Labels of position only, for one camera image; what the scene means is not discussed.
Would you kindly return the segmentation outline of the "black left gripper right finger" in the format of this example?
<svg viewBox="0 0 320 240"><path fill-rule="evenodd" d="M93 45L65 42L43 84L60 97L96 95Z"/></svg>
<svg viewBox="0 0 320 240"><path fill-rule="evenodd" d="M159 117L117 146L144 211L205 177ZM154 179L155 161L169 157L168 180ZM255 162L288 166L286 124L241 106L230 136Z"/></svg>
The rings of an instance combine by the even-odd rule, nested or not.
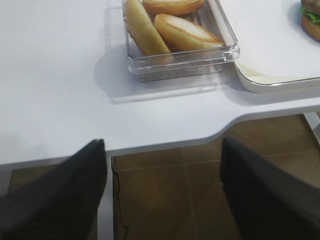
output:
<svg viewBox="0 0 320 240"><path fill-rule="evenodd" d="M318 240L320 190L225 137L222 188L244 240Z"/></svg>

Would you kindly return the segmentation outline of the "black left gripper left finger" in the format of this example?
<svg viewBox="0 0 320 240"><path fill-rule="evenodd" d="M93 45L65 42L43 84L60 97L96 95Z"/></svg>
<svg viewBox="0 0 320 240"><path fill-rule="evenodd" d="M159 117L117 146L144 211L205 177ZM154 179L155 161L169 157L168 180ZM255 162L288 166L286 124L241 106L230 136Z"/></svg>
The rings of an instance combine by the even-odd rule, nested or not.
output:
<svg viewBox="0 0 320 240"><path fill-rule="evenodd" d="M56 168L0 199L2 240L86 240L107 182L95 139Z"/></svg>

